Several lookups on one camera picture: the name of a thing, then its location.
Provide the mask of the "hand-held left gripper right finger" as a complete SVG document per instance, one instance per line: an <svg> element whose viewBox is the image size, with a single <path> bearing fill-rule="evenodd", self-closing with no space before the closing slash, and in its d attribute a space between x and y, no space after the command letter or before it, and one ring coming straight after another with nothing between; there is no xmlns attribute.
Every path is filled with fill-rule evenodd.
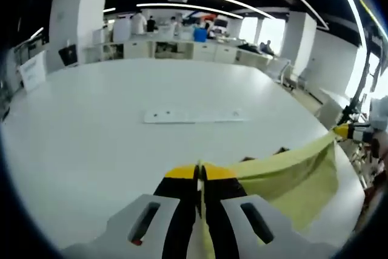
<svg viewBox="0 0 388 259"><path fill-rule="evenodd" d="M258 195L248 195L236 175L203 164L203 202L215 258L332 258L336 250L313 243Z"/></svg>

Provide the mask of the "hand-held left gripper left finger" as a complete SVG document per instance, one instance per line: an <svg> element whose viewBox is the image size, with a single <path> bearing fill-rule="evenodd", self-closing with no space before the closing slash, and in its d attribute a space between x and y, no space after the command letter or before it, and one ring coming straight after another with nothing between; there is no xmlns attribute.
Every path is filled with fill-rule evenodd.
<svg viewBox="0 0 388 259"><path fill-rule="evenodd" d="M186 258L198 204L197 165L167 172L153 194L142 194L107 221L88 243L63 258Z"/></svg>

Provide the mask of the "person's right hand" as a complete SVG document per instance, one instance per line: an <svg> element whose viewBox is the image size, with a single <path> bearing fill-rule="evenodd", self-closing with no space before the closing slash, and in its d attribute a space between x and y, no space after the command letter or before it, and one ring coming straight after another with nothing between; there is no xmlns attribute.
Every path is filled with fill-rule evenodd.
<svg viewBox="0 0 388 259"><path fill-rule="evenodd" d="M371 143L372 156L384 163L387 169L387 132L375 131Z"/></svg>

